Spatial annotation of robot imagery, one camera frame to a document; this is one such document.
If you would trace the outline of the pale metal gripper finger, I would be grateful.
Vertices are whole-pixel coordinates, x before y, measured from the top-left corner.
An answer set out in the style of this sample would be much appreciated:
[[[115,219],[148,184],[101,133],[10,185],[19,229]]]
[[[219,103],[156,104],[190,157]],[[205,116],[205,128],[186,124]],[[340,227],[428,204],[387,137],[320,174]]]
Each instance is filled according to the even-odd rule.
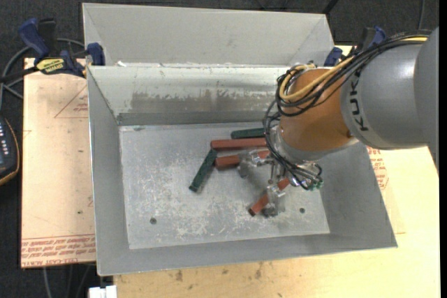
[[[268,186],[266,194],[268,203],[263,208],[264,216],[273,217],[285,212],[285,192],[283,192],[278,185]]]
[[[244,153],[239,155],[238,173],[241,178],[247,178],[251,172],[265,163],[259,153]]]

